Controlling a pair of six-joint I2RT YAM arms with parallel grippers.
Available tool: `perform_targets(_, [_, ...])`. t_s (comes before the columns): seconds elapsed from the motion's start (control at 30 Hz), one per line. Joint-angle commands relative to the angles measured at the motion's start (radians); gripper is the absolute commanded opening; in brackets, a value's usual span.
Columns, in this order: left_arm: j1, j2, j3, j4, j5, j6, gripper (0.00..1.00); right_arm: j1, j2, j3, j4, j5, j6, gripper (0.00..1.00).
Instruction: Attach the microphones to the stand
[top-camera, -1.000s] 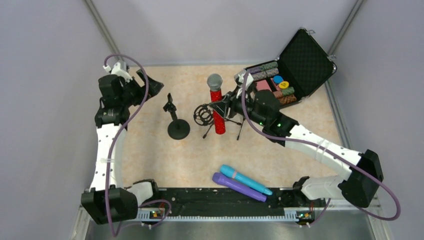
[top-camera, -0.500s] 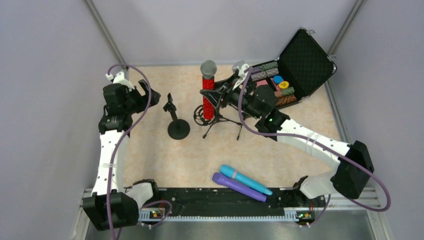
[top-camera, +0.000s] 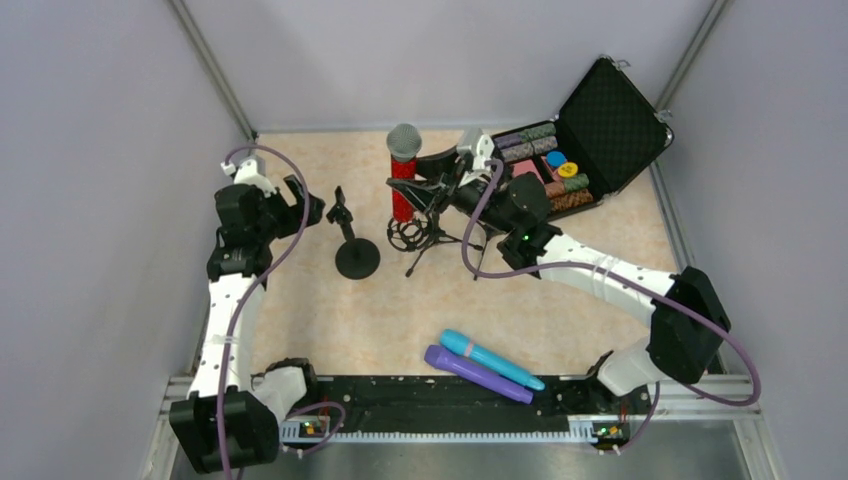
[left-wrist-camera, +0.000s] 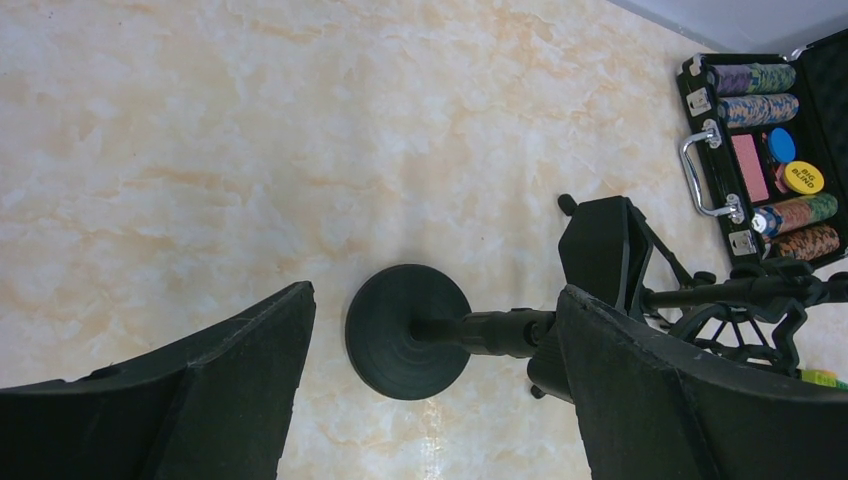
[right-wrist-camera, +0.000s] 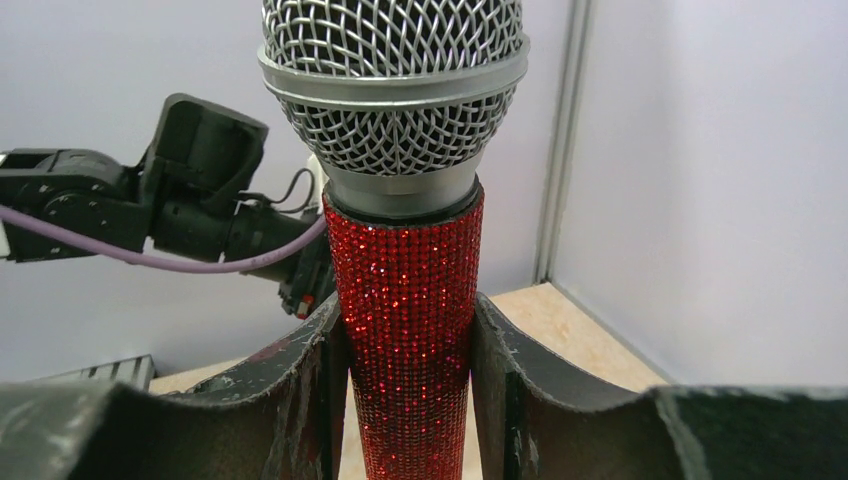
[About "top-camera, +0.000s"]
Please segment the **shock mount tripod stand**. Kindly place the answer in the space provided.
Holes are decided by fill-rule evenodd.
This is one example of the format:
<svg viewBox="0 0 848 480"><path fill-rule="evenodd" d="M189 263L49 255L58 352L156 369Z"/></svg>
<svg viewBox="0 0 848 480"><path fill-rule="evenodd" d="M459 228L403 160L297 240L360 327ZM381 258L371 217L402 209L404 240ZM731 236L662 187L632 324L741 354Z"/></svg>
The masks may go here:
<svg viewBox="0 0 848 480"><path fill-rule="evenodd" d="M440 226L440 215L414 215L409 222L399 222L391 218L387 225L387 240L397 251L417 253L411 266L406 270L405 277L413 275L415 268L425 252L438 245L459 244L462 239L448 234Z"/></svg>

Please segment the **red glitter microphone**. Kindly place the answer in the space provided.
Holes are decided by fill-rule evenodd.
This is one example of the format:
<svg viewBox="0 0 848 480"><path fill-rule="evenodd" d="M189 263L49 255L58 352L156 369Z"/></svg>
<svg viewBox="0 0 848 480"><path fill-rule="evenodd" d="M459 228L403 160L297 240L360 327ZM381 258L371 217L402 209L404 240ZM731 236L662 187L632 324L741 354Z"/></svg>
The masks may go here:
<svg viewBox="0 0 848 480"><path fill-rule="evenodd" d="M422 147L418 129L408 123L396 125L387 135L386 146L391 158L391 178L411 180L416 176L416 162ZM392 191L393 219L407 223L413 219L412 205L397 191Z"/></svg>

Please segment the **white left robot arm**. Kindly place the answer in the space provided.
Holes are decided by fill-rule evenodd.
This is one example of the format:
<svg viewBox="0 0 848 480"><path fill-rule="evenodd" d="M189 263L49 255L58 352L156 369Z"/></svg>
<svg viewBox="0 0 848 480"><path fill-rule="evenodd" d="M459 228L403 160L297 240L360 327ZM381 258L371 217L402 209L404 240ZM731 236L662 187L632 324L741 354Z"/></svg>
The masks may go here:
<svg viewBox="0 0 848 480"><path fill-rule="evenodd" d="M294 205L262 176L237 179L214 195L220 225L206 266L209 317L188 394L169 411L170 426L200 474L275 460L280 424L313 382L308 362L290 359L259 386L252 384L255 327L268 270L276 263L271 244L299 237L304 226L321 220L324 208L296 176L285 184Z"/></svg>

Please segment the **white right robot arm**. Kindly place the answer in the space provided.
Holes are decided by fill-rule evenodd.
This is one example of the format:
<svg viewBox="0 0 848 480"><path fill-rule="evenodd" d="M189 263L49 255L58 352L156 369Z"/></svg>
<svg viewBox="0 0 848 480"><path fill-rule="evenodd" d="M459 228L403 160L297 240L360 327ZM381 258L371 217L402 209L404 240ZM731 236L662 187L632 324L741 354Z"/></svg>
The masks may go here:
<svg viewBox="0 0 848 480"><path fill-rule="evenodd" d="M648 336L606 355L590 374L615 396L666 379L694 386L730 340L729 320L703 271L634 265L565 234L548 222L551 202L532 173L514 176L484 153L452 149L419 159L393 150L387 184L420 213L452 206L468 214L471 227L504 234L497 248L510 267L506 277L562 283L642 321Z"/></svg>

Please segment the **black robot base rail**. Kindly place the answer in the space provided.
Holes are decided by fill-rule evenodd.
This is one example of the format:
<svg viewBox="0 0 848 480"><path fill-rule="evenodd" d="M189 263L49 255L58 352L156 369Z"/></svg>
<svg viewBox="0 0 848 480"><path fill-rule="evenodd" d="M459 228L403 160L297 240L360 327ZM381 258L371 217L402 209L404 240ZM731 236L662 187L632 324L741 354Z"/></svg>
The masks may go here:
<svg viewBox="0 0 848 480"><path fill-rule="evenodd" d="M546 376L546 387L524 404L458 376L320 377L297 402L341 404L320 412L341 420L337 439L574 439L590 441L603 430L629 431L628 421L647 414L646 387L617 397L595 380Z"/></svg>

